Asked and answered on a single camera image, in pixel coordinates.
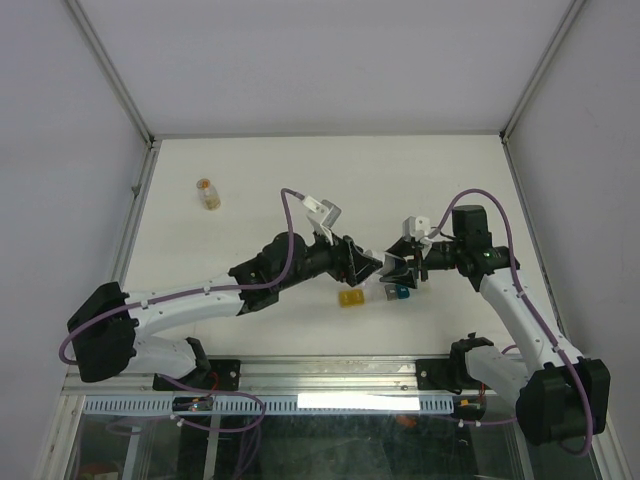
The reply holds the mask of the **weekly pill organizer strip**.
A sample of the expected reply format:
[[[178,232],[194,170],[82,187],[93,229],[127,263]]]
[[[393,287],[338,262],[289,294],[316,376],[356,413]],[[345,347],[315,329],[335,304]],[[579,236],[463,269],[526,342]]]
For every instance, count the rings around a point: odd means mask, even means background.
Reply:
[[[406,300],[410,297],[408,287],[381,282],[365,282],[357,287],[338,292],[338,305],[341,308],[360,307],[376,302]]]

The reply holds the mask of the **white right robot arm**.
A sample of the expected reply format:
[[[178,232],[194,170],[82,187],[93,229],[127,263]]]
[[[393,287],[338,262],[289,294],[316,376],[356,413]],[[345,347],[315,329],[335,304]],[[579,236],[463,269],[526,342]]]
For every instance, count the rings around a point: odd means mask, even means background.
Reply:
[[[437,241],[427,218],[407,218],[401,238],[386,252],[394,266],[383,279],[417,288],[432,271],[458,271],[493,308],[520,357],[511,359],[492,341],[470,334],[452,343],[446,363],[428,371],[428,378],[452,393],[476,384],[492,389],[513,407],[533,445],[590,441],[606,427],[608,368],[543,317],[511,249],[494,245],[483,207],[455,207],[451,219],[452,237]]]

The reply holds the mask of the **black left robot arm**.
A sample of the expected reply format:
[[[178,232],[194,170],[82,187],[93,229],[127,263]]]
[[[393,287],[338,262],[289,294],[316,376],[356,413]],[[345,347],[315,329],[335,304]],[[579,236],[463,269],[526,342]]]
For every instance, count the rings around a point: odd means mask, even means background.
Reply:
[[[74,363],[85,383],[131,372],[166,375],[198,388],[210,373],[200,341],[171,341],[161,332],[261,311],[276,304],[281,291],[323,274],[351,287],[379,275],[413,288],[419,256],[419,244],[405,239],[373,253],[349,236],[327,241],[316,235],[307,245],[300,235],[283,232],[252,259],[183,291],[126,293],[116,282],[105,283],[67,323]]]

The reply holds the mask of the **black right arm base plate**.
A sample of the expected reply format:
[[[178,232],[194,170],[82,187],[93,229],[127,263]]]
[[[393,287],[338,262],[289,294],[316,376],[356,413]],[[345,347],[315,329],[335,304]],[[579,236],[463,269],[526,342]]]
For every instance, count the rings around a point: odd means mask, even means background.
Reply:
[[[491,388],[469,375],[464,357],[421,358],[414,362],[417,388],[420,391],[444,390],[461,394],[464,390]]]

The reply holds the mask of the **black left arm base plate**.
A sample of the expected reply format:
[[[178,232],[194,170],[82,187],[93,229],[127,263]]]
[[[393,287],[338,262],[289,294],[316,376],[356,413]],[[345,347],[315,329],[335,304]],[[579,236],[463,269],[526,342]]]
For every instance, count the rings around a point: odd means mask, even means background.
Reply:
[[[152,384],[154,391],[176,391],[175,382],[187,386],[191,391],[196,389],[221,391],[237,391],[241,377],[242,362],[240,359],[210,358],[208,367],[198,367],[186,376],[173,381],[165,376],[155,374]]]

